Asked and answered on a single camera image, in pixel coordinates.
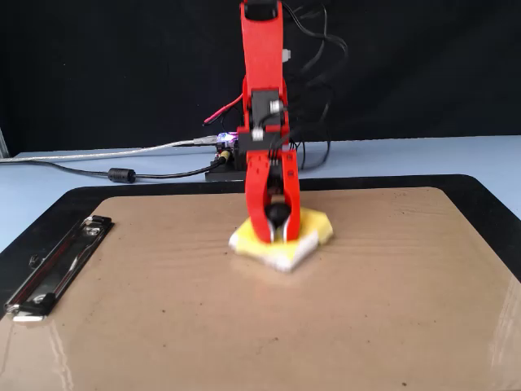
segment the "metal clip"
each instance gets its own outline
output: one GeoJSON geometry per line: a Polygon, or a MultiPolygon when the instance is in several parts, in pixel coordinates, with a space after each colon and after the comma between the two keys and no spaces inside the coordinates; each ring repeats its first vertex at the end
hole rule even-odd
{"type": "Polygon", "coordinates": [[[4,305],[6,313],[13,314],[16,322],[43,320],[112,226],[109,217],[88,217],[78,222],[39,264],[32,256],[29,264],[35,269],[4,305]]]}

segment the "black backdrop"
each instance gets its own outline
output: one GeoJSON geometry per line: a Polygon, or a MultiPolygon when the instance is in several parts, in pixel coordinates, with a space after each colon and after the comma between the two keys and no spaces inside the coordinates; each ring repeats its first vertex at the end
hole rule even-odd
{"type": "MultiPolygon", "coordinates": [[[[350,54],[332,83],[334,139],[521,133],[521,2],[325,3],[350,54]]],[[[0,4],[0,128],[11,153],[215,134],[218,124],[201,121],[240,92],[237,0],[0,4]]],[[[284,39],[285,72],[319,44],[289,22],[284,39]]],[[[335,56],[328,49],[326,62],[335,56]]]]}

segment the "sponge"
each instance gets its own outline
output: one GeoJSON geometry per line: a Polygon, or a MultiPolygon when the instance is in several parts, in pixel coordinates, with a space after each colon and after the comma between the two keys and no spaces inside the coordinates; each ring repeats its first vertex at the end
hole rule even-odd
{"type": "Polygon", "coordinates": [[[300,208],[297,239],[284,242],[278,237],[273,243],[265,243],[257,238],[248,219],[232,234],[229,245],[237,254],[257,258],[276,270],[288,272],[332,235],[333,227],[324,213],[300,208]]]}

